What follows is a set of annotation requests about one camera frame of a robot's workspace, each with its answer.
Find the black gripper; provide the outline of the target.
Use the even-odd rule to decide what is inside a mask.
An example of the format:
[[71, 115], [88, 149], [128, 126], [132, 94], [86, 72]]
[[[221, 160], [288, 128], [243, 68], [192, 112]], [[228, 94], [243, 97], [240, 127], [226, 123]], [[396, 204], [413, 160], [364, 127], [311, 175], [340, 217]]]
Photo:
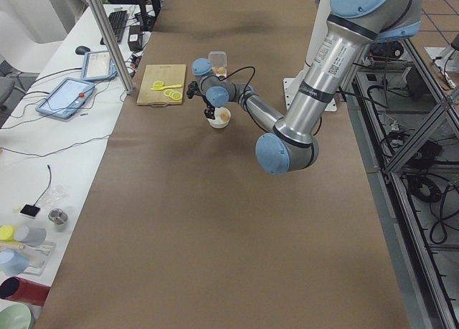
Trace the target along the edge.
[[207, 106], [207, 109], [204, 111], [205, 117], [207, 119], [215, 119], [215, 106], [213, 106], [205, 96], [203, 96], [202, 99]]

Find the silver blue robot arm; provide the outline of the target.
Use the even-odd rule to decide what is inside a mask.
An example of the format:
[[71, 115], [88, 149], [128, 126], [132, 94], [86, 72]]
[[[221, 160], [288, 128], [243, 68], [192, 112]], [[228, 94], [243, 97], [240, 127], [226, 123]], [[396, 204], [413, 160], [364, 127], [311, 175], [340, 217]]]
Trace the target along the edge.
[[192, 64], [195, 80], [187, 87], [187, 97], [203, 99], [207, 118], [213, 118], [215, 108], [238, 103], [265, 130], [257, 140], [255, 155], [267, 173], [311, 166], [318, 157], [313, 129], [362, 49], [374, 42], [413, 37], [420, 28], [422, 0], [328, 2], [328, 32], [286, 114], [264, 102], [248, 84], [219, 79], [208, 59], [199, 58]]

